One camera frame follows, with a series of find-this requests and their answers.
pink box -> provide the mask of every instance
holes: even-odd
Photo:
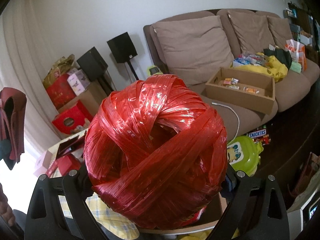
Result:
[[[50,166],[52,153],[46,151],[36,161],[34,175],[39,177],[41,174],[45,174]]]

white wall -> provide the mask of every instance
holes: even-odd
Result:
[[[47,45],[61,56],[79,58],[95,46],[109,65],[118,90],[129,84],[123,65],[110,57],[106,41],[128,32],[138,56],[132,60],[141,79],[152,65],[143,26],[181,13],[215,8],[248,8],[280,16],[287,3],[298,0],[33,0],[34,10]]]

white box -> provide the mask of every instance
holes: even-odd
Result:
[[[33,174],[35,176],[39,177],[41,174],[46,173],[46,171],[48,170],[48,168],[50,166],[51,158],[52,158],[51,152],[46,151],[45,153],[43,153],[36,160],[35,169],[34,169]]]
[[[240,67],[240,66],[243,66],[243,65],[250,65],[251,62],[249,60],[246,60],[244,58],[236,58],[233,63],[232,63],[232,66],[234,68],[236,67]]]
[[[300,35],[300,42],[303,43],[304,45],[312,44],[312,37],[308,38],[307,36]]]
[[[90,85],[89,79],[81,69],[68,77],[68,83],[77,96],[84,92]]]

red gift box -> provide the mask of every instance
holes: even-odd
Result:
[[[66,176],[71,170],[79,170],[81,167],[80,161],[72,154],[59,158],[57,163],[62,176]]]
[[[53,125],[62,133],[75,134],[89,127],[93,117],[81,101],[57,115]]]
[[[76,94],[67,81],[68,77],[69,74],[63,74],[46,89],[52,103],[57,109],[60,109],[76,97]]]

red plastic twine ball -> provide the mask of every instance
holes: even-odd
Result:
[[[181,226],[221,190],[227,132],[217,111],[175,75],[106,98],[84,158],[93,190],[142,228]]]

